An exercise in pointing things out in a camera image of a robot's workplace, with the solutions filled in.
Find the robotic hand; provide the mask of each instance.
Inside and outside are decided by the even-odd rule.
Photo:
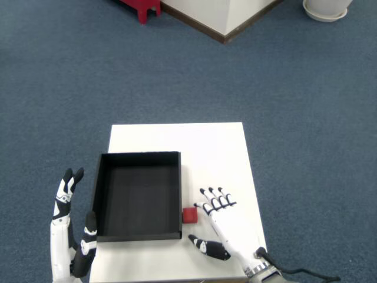
[[[55,198],[54,215],[50,226],[50,251],[53,283],[81,283],[95,256],[97,247],[97,223],[94,212],[85,220],[84,236],[78,247],[70,218],[71,198],[76,184],[84,176],[80,168],[76,174],[65,172]]]
[[[250,283],[294,283],[282,277],[280,271],[268,261],[257,256],[260,248],[256,233],[252,235],[245,231],[244,223],[247,220],[237,208],[237,203],[231,194],[224,189],[200,189],[208,202],[195,203],[194,206],[202,208],[212,228],[219,236],[220,242],[205,241],[194,235],[188,237],[194,245],[205,255],[213,258],[227,260],[234,256],[249,277]]]

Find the red furniture leg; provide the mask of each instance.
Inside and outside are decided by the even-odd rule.
[[[156,4],[156,16],[159,16],[161,15],[161,4],[160,4],[160,1],[158,2],[158,4]]]
[[[137,17],[142,25],[147,23],[147,10],[137,10]]]
[[[148,10],[152,7],[156,8],[156,15],[161,15],[161,2],[160,0],[120,0],[123,3],[133,7],[137,10],[137,17],[139,22],[143,25],[147,23]]]

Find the red cube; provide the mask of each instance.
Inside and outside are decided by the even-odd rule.
[[[184,208],[183,209],[183,223],[197,223],[198,213],[196,208]]]

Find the red block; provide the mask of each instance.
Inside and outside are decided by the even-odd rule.
[[[156,8],[156,15],[161,15],[161,2],[160,0],[120,0],[123,3],[131,6],[137,10],[139,22],[143,25],[147,23],[147,11],[153,7]]]
[[[198,213],[196,208],[184,208],[183,209],[183,223],[197,223]]]

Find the white wall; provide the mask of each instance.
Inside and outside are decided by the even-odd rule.
[[[273,1],[274,0],[230,0],[225,34],[234,30]]]
[[[198,22],[225,34],[230,1],[238,0],[162,0]]]
[[[198,22],[226,35],[274,0],[162,0]]]

